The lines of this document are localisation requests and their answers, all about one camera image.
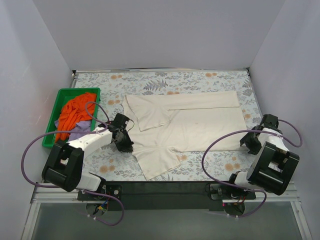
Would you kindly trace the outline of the cream white t shirt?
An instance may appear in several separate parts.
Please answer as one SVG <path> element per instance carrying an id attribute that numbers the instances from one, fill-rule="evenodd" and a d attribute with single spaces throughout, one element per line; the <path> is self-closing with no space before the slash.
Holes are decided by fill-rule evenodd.
<path id="1" fill-rule="evenodd" d="M 146 180 L 180 166 L 178 153 L 203 152 L 218 138 L 247 128 L 236 91 L 126 95 L 133 155 Z"/>

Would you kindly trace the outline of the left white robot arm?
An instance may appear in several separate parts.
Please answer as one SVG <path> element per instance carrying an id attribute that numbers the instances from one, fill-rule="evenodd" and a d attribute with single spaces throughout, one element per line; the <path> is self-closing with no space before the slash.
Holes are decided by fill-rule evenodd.
<path id="1" fill-rule="evenodd" d="M 93 132 L 78 139 L 57 141 L 42 171 L 42 179 L 67 192 L 87 190 L 95 200 L 106 196 L 104 178 L 83 170 L 86 157 L 103 146 L 115 144 L 121 153 L 131 153 L 134 142 L 130 139 L 127 125 L 131 119 L 117 113 L 114 120 L 98 125 Z"/>

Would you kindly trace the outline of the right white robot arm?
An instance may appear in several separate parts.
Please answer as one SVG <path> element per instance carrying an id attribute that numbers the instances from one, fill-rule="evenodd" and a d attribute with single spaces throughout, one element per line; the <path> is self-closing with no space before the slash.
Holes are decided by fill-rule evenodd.
<path id="1" fill-rule="evenodd" d="M 300 157 L 285 146 L 278 127 L 278 117 L 265 114 L 253 128 L 263 133 L 248 132 L 240 139 L 240 145 L 245 145 L 255 159 L 247 172 L 238 171 L 230 176 L 230 184 L 226 186 L 230 198 L 239 198 L 245 188 L 263 189 L 278 196 L 285 192 Z"/>

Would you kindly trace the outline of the floral patterned table mat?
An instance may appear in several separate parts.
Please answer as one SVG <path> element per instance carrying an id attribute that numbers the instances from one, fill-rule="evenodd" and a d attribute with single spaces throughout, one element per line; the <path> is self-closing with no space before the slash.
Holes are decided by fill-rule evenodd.
<path id="1" fill-rule="evenodd" d="M 261 111 L 247 71 L 124 71 L 77 72 L 73 88 L 99 88 L 102 110 L 99 120 L 114 118 L 123 111 L 126 95 L 178 95 L 218 91 L 236 91 L 248 129 L 261 120 Z M 254 156 L 243 151 L 183 152 L 177 155 L 179 167 L 155 178 L 156 181 L 206 181 L 208 175 L 226 181 L 232 173 L 247 171 Z M 88 156 L 83 168 L 108 181 L 143 181 L 144 174 L 136 158 L 120 153 L 114 144 Z"/>

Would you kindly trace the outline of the purple t shirt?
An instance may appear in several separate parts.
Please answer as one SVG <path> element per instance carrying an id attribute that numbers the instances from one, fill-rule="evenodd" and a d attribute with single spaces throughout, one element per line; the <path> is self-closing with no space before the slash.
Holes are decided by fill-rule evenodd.
<path id="1" fill-rule="evenodd" d="M 92 120 L 79 121 L 75 123 L 75 126 L 70 129 L 73 133 L 65 133 L 66 137 L 63 137 L 62 133 L 55 135 L 55 142 L 58 140 L 62 141 L 73 141 L 86 135 L 84 132 L 90 132 L 92 126 Z"/>

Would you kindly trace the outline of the orange t shirt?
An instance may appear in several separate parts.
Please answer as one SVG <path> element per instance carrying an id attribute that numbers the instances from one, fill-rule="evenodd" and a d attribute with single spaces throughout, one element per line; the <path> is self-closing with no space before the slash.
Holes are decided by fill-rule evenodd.
<path id="1" fill-rule="evenodd" d="M 69 100 L 66 105 L 61 110 L 58 120 L 55 121 L 55 126 L 57 131 L 70 131 L 76 123 L 80 121 L 88 121 L 92 119 L 85 110 L 85 105 L 87 102 L 95 102 L 96 94 L 86 92 L 75 97 L 72 100 Z M 58 136 L 62 134 L 63 137 L 66 137 L 65 134 L 70 133 L 56 133 Z"/>

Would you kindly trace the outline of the green plastic tray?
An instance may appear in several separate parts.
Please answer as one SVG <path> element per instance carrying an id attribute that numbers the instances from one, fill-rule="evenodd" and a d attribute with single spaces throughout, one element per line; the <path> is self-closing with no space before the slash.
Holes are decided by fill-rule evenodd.
<path id="1" fill-rule="evenodd" d="M 93 93 L 96 94 L 95 102 L 100 103 L 100 93 L 101 89 L 99 87 L 85 87 L 85 88 L 61 88 L 57 92 L 57 96 L 53 105 L 53 109 L 51 111 L 51 116 L 49 122 L 47 124 L 46 133 L 57 131 L 57 126 L 55 121 L 57 121 L 60 117 L 62 108 L 67 104 L 68 101 L 76 98 L 85 93 Z M 92 114 L 93 117 L 97 117 L 99 107 L 95 105 L 94 112 Z M 96 120 L 92 120 L 91 130 L 93 131 L 96 126 Z M 45 148 L 51 149 L 55 142 L 55 135 L 47 135 L 42 140 L 42 146 Z"/>

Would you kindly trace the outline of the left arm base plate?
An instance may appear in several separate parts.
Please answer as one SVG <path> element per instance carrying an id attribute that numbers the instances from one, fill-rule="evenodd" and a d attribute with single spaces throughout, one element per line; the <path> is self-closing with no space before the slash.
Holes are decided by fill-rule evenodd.
<path id="1" fill-rule="evenodd" d="M 122 186 L 119 184 L 103 184 L 96 191 L 79 190 L 77 194 L 78 201 L 111 201 L 115 202 L 115 199 L 121 200 L 122 198 Z"/>

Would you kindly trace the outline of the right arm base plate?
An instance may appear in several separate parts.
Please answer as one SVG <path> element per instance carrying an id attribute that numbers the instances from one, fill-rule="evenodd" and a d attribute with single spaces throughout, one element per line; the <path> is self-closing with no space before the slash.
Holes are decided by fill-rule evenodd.
<path id="1" fill-rule="evenodd" d="M 243 189 L 231 187 L 225 184 L 209 182 L 204 187 L 205 192 L 212 200 L 255 200 L 254 192 L 244 191 Z"/>

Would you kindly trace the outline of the aluminium frame rail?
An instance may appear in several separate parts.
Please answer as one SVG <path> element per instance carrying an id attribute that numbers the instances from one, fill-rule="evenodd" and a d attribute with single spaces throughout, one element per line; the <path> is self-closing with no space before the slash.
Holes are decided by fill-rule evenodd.
<path id="1" fill-rule="evenodd" d="M 310 240 L 293 183 L 283 195 L 260 192 L 239 205 L 209 194 L 212 182 L 107 184 L 105 200 L 79 191 L 36 188 L 24 240 Z"/>

